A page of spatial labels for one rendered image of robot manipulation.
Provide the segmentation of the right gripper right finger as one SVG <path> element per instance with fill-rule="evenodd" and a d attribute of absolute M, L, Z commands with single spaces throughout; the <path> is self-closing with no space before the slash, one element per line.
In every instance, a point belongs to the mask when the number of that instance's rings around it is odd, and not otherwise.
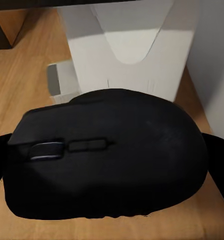
<path fill-rule="evenodd" d="M 208 171 L 224 197 L 224 139 L 202 133 L 208 149 Z"/>

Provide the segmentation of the mouse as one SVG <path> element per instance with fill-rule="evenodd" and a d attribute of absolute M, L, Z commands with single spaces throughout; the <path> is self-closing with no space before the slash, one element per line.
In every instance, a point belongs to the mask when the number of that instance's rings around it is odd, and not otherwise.
<path fill-rule="evenodd" d="M 197 193 L 204 137 L 174 102 L 123 88 L 31 109 L 7 146 L 5 201 L 36 220 L 146 216 Z"/>

